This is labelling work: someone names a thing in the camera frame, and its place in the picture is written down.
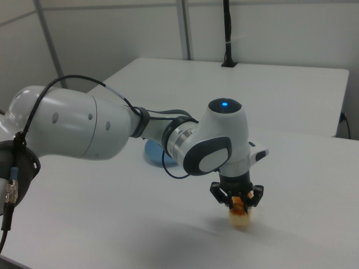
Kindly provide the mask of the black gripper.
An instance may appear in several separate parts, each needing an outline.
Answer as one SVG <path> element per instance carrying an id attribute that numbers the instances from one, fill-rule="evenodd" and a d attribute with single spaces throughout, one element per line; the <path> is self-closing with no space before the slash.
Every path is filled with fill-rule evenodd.
<path id="1" fill-rule="evenodd" d="M 220 204 L 225 204 L 229 209 L 233 208 L 232 196 L 245 195 L 243 209 L 248 215 L 249 208 L 256 207 L 263 197 L 264 186 L 252 184 L 250 171 L 236 177 L 219 174 L 219 179 L 220 182 L 211 183 L 210 193 Z"/>

